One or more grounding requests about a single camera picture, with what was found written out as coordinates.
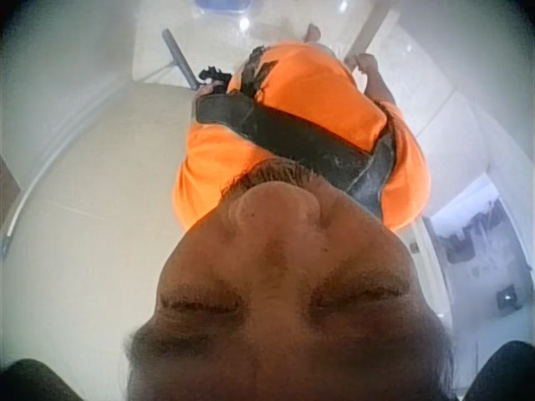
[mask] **blue object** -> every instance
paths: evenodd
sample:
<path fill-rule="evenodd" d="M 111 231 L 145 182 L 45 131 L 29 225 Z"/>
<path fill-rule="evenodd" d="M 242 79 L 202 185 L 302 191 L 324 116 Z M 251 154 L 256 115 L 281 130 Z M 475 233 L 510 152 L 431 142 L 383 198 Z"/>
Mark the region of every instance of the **blue object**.
<path fill-rule="evenodd" d="M 195 4 L 207 13 L 244 13 L 252 0 L 195 0 Z"/>

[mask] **hair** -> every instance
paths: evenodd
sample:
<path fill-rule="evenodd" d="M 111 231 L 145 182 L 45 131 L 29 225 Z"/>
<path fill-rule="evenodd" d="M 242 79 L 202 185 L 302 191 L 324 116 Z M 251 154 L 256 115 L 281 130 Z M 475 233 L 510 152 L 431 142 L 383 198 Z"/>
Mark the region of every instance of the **hair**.
<path fill-rule="evenodd" d="M 291 160 L 273 158 L 261 161 L 251 170 L 241 173 L 222 191 L 222 198 L 235 192 L 243 192 L 270 181 L 282 181 L 304 187 L 317 175 Z"/>

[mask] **eyelid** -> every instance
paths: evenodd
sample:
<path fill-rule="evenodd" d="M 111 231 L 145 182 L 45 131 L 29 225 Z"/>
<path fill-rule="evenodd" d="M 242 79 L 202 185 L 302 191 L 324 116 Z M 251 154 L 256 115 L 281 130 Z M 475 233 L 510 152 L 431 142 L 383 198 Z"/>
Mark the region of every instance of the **eyelid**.
<path fill-rule="evenodd" d="M 410 284 L 396 275 L 346 277 L 324 283 L 314 291 L 310 303 L 313 308 L 346 307 L 401 297 L 409 289 Z"/>
<path fill-rule="evenodd" d="M 224 314 L 237 312 L 241 305 L 241 298 L 226 290 L 178 287 L 160 294 L 158 306 L 175 312 Z"/>

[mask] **closed eye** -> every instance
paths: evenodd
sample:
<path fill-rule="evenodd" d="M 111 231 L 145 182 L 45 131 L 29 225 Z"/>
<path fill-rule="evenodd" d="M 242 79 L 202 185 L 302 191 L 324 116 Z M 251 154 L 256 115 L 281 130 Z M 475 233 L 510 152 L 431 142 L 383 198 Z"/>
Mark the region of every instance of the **closed eye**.
<path fill-rule="evenodd" d="M 311 299 L 311 307 L 315 308 L 340 308 L 356 303 L 368 303 L 384 301 L 400 297 L 405 292 L 395 287 L 376 287 L 359 290 L 330 289 L 329 293 L 316 292 Z"/>
<path fill-rule="evenodd" d="M 172 298 L 160 297 L 162 309 L 176 312 L 209 312 L 214 314 L 234 313 L 238 310 L 237 302 L 229 305 L 217 305 L 215 303 L 188 302 L 185 300 L 174 300 Z"/>

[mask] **black strap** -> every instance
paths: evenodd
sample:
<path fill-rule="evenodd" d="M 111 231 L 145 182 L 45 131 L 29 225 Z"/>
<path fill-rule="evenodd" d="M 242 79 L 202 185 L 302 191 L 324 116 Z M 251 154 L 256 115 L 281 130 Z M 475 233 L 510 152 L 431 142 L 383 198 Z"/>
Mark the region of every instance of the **black strap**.
<path fill-rule="evenodd" d="M 387 124 L 372 154 L 306 119 L 258 104 L 241 92 L 202 96 L 201 124 L 222 124 L 276 156 L 319 173 L 381 218 L 380 194 L 395 165 L 394 136 Z"/>

